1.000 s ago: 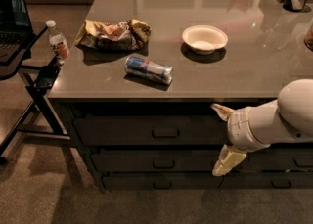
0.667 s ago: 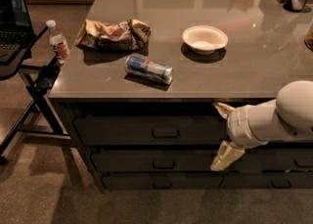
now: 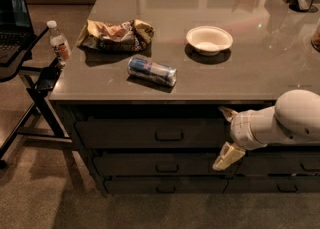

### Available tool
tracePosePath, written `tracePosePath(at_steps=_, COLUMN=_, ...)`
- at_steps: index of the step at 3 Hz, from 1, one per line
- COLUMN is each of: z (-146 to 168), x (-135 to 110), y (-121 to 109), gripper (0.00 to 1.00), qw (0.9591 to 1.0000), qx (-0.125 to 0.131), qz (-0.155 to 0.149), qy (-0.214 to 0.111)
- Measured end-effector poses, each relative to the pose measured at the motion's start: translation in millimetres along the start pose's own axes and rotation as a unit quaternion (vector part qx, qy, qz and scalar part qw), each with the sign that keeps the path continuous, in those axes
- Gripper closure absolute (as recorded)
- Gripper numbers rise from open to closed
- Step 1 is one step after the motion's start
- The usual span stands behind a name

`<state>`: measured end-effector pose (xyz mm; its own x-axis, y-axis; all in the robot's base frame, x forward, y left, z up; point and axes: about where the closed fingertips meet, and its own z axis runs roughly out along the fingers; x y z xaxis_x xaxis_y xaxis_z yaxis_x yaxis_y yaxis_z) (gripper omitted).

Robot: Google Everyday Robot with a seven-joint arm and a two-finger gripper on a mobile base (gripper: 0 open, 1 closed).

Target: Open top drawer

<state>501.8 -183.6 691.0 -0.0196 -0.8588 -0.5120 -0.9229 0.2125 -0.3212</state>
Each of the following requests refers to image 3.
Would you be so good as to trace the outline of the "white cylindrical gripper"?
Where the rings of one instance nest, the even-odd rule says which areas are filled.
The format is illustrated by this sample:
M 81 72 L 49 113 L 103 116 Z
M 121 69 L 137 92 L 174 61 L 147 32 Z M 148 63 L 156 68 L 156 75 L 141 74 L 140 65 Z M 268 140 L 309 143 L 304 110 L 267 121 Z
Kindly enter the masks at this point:
M 253 110 L 238 113 L 237 111 L 224 106 L 218 107 L 230 125 L 230 136 L 234 143 L 226 142 L 220 154 L 213 163 L 212 168 L 216 171 L 227 169 L 233 163 L 240 160 L 246 150 L 255 150 L 266 147 L 266 144 L 259 142 L 251 130 Z

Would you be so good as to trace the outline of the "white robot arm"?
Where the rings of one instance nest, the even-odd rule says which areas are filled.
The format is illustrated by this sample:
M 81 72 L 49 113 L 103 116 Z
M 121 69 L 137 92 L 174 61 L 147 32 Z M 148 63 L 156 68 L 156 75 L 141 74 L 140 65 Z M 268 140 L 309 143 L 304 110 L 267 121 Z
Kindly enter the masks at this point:
M 307 90 L 291 90 L 270 106 L 260 110 L 236 112 L 219 107 L 230 122 L 232 143 L 226 141 L 212 168 L 222 171 L 242 158 L 247 151 L 270 144 L 320 142 L 320 96 Z

